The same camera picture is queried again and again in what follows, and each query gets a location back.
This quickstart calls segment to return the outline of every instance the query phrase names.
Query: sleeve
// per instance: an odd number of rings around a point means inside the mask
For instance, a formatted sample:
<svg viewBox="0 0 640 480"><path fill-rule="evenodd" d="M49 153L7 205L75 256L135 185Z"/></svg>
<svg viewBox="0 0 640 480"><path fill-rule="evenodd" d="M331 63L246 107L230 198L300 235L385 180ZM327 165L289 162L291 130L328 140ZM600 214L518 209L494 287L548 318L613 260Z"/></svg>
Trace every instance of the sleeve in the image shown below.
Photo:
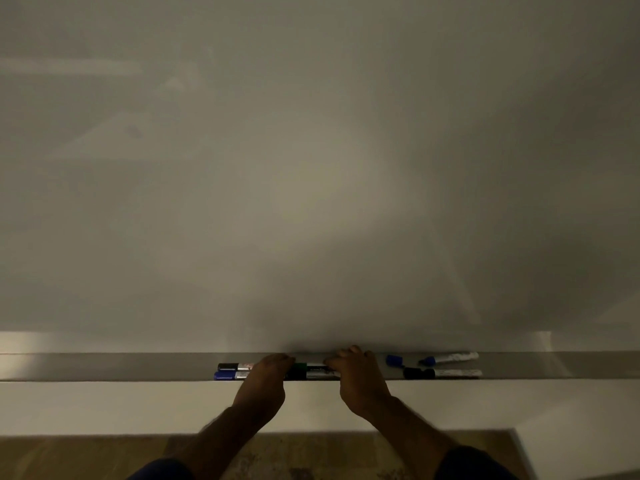
<svg viewBox="0 0 640 480"><path fill-rule="evenodd" d="M471 446L459 446L447 453L434 476L434 480L472 480L478 478L518 480L515 475L487 453Z"/></svg>
<svg viewBox="0 0 640 480"><path fill-rule="evenodd" d="M146 464L127 480L195 480L195 477L181 461L160 458Z"/></svg>

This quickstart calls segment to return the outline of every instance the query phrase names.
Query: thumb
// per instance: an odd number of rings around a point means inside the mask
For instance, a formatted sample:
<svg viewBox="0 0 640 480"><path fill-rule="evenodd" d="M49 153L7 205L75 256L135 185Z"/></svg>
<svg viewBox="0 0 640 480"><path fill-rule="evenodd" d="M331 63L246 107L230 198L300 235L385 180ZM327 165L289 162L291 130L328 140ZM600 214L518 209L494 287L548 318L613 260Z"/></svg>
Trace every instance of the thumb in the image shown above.
<svg viewBox="0 0 640 480"><path fill-rule="evenodd" d="M323 363L331 367L334 371L341 372L344 359L342 357L329 357L324 359Z"/></svg>

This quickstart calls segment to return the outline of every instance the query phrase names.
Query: person's right hand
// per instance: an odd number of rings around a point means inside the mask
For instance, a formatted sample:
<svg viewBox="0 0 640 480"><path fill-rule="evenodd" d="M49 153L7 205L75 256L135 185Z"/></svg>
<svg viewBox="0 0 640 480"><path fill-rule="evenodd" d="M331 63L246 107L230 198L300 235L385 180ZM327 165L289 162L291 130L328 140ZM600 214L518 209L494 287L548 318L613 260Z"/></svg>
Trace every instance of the person's right hand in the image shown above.
<svg viewBox="0 0 640 480"><path fill-rule="evenodd" d="M337 355L324 363L340 372L340 397L351 411L370 420L376 403L391 397L375 355L363 353L357 345L338 350Z"/></svg>

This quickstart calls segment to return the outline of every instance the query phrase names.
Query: brown floor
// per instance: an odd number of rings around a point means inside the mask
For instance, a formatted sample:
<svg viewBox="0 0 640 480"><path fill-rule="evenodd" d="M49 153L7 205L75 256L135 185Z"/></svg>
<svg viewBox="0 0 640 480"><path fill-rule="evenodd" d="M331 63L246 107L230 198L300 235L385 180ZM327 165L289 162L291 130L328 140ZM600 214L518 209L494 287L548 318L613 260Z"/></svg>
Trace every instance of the brown floor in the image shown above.
<svg viewBox="0 0 640 480"><path fill-rule="evenodd" d="M523 462L507 431L456 431L462 444L483 449L520 478ZM0 438L0 479L121 480L147 462L171 454L186 436ZM233 461L232 479L411 478L377 433L257 435Z"/></svg>

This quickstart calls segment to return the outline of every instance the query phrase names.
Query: blue marker cap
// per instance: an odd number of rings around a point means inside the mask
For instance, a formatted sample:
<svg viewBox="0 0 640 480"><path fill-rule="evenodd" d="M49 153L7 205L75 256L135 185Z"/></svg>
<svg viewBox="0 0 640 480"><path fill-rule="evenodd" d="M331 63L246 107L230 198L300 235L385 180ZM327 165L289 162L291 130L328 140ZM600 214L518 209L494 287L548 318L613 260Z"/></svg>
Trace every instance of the blue marker cap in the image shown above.
<svg viewBox="0 0 640 480"><path fill-rule="evenodd" d="M399 355L387 355L386 362L389 367L404 367L402 365L402 357Z"/></svg>
<svg viewBox="0 0 640 480"><path fill-rule="evenodd" d="M436 357L425 357L418 363L426 365L427 367L433 367L434 365L436 365Z"/></svg>
<svg viewBox="0 0 640 480"><path fill-rule="evenodd" d="M216 381L232 381L236 378L236 371L215 371L213 379Z"/></svg>

